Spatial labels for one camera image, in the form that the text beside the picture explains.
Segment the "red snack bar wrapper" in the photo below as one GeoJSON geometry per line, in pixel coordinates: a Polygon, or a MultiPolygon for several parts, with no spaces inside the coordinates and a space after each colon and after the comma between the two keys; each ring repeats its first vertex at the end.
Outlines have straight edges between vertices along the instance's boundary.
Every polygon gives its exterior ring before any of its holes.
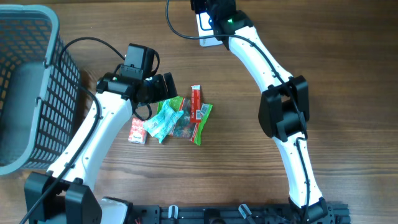
{"type": "Polygon", "coordinates": [[[201,85],[192,85],[190,121],[201,122],[201,85]]]}

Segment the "teal white tissue pack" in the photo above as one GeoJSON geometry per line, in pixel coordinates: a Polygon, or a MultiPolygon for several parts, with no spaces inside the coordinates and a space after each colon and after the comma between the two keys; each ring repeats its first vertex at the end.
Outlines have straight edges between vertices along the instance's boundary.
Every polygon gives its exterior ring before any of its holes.
{"type": "Polygon", "coordinates": [[[158,139],[161,144],[182,115],[183,111],[175,111],[170,106],[170,100],[165,100],[160,112],[150,120],[144,122],[144,129],[152,137],[158,139]]]}

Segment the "green candy bag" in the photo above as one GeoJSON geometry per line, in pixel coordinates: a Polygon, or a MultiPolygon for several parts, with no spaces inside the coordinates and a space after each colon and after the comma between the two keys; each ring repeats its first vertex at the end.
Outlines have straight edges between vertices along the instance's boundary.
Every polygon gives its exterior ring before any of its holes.
{"type": "Polygon", "coordinates": [[[169,132],[169,136],[176,138],[187,139],[194,144],[201,145],[201,132],[210,116],[213,105],[211,104],[201,104],[201,122],[192,123],[190,121],[190,111],[191,111],[191,101],[181,97],[176,96],[170,99],[170,107],[174,111],[183,111],[183,115],[179,118],[176,124],[173,126],[172,130],[169,132]]]}

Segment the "red white small box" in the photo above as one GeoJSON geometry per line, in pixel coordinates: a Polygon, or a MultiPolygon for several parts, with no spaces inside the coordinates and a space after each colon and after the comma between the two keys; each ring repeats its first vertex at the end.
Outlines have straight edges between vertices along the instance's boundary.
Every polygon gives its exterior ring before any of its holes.
{"type": "Polygon", "coordinates": [[[144,129],[144,122],[138,118],[133,118],[128,141],[136,144],[145,144],[147,131],[144,129]]]}

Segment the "grey plastic shopping basket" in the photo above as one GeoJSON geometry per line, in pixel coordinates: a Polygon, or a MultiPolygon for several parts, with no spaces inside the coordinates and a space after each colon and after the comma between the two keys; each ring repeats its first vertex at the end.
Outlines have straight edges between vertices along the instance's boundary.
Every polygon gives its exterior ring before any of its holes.
{"type": "Polygon", "coordinates": [[[56,13],[1,5],[1,175],[47,169],[73,137],[79,68],[56,13]]]}

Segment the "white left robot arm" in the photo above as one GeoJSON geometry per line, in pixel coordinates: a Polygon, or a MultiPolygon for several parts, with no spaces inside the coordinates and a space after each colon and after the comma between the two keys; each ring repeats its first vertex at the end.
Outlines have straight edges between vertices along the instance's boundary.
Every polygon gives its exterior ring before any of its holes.
{"type": "Polygon", "coordinates": [[[96,85],[91,111],[61,156],[46,173],[33,172],[25,186],[27,214],[22,223],[135,223],[131,202],[97,200],[100,166],[119,130],[140,106],[176,96],[170,73],[157,72],[158,52],[129,44],[124,62],[96,85]]]}

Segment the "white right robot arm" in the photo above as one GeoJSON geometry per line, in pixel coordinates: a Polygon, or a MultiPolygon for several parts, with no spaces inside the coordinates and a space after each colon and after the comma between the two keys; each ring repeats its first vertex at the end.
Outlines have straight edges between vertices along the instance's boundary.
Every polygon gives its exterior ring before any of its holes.
{"type": "Polygon", "coordinates": [[[245,65],[262,95],[258,119],[282,157],[289,181],[289,202],[299,222],[327,215],[307,149],[308,83],[283,69],[265,48],[254,23],[235,1],[191,0],[197,16],[208,15],[209,36],[223,43],[245,65]]]}

